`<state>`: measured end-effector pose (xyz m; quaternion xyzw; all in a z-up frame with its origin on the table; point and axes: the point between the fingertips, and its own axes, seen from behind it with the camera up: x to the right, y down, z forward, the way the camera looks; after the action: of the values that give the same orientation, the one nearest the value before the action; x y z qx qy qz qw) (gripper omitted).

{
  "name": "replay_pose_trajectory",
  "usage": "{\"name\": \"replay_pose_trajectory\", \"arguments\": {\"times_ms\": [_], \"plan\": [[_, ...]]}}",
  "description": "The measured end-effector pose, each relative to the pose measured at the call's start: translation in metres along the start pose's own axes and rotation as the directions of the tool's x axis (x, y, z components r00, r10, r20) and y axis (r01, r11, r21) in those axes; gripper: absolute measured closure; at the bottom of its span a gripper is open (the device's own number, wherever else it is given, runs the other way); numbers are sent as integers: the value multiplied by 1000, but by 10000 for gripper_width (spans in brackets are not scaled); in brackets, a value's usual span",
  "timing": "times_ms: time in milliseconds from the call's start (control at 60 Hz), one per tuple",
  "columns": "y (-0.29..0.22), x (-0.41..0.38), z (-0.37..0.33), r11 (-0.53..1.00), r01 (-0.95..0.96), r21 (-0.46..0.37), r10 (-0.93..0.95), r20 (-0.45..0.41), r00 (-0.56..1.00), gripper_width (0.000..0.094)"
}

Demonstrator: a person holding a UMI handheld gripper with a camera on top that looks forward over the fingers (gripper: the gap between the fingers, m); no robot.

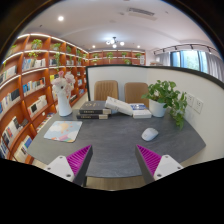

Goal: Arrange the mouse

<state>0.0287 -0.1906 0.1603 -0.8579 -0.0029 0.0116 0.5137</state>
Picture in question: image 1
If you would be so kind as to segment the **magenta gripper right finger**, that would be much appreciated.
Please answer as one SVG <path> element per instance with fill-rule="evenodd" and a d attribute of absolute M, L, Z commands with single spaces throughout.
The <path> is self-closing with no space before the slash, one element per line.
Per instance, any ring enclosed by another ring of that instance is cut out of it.
<path fill-rule="evenodd" d="M 135 155 L 146 184 L 152 183 L 182 169 L 182 166 L 169 155 L 159 154 L 140 145 Z"/>

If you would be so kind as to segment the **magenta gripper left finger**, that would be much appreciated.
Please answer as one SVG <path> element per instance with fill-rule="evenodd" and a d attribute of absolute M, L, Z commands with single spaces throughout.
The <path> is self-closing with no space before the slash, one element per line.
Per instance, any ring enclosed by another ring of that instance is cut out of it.
<path fill-rule="evenodd" d="M 93 155 L 91 145 L 85 146 L 69 156 L 58 156 L 45 170 L 78 186 L 86 184 L 86 172 Z"/>

